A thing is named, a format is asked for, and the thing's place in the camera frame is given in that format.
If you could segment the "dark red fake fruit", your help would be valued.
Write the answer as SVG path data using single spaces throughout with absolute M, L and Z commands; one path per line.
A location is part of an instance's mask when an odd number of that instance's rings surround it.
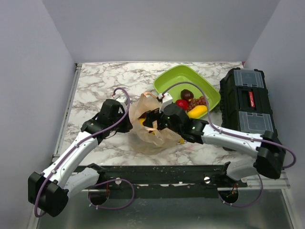
M 190 101 L 193 100 L 194 94 L 191 91 L 187 90 L 187 89 L 183 89 L 181 91 L 181 93 L 180 93 L 180 97 L 181 97 L 181 99 L 184 99 L 187 102 L 190 102 Z

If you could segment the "yellow fake fruit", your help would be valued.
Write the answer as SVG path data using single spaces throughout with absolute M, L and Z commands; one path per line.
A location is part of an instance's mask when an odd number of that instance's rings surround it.
M 146 118 L 139 118 L 138 119 L 138 122 L 142 125 L 142 126 L 144 126 L 144 122 L 146 121 Z

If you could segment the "translucent orange plastic bag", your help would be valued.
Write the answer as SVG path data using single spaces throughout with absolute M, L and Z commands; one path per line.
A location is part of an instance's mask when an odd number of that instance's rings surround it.
M 153 127 L 144 127 L 142 121 L 144 113 L 160 108 L 161 103 L 151 92 L 144 92 L 140 98 L 131 104 L 129 109 L 129 119 L 132 129 L 129 132 L 129 143 L 135 152 L 146 155 L 155 155 L 163 150 L 177 146 L 181 136 L 172 130 L 165 128 L 157 130 L 157 122 L 153 122 Z

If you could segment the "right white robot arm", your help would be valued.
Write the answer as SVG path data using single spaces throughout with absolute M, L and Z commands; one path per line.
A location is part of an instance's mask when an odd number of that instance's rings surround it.
M 273 132 L 265 131 L 260 135 L 221 128 L 205 120 L 189 118 L 174 103 L 145 114 L 145 127 L 155 126 L 157 130 L 168 128 L 187 142 L 221 146 L 248 155 L 249 159 L 224 165 L 219 181 L 225 187 L 253 175 L 270 179 L 278 179 L 281 175 L 285 149 Z

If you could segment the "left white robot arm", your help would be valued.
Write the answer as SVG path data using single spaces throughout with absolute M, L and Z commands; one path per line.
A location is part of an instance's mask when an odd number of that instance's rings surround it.
M 41 173 L 33 172 L 29 176 L 28 201 L 34 205 L 36 217 L 59 215 L 69 198 L 87 187 L 102 188 L 111 182 L 126 182 L 119 177 L 107 179 L 103 168 L 96 164 L 88 165 L 76 175 L 73 172 L 111 132 L 127 133 L 131 130 L 128 116 L 130 104 L 128 96 L 105 100 L 101 110 L 83 123 L 68 149 Z

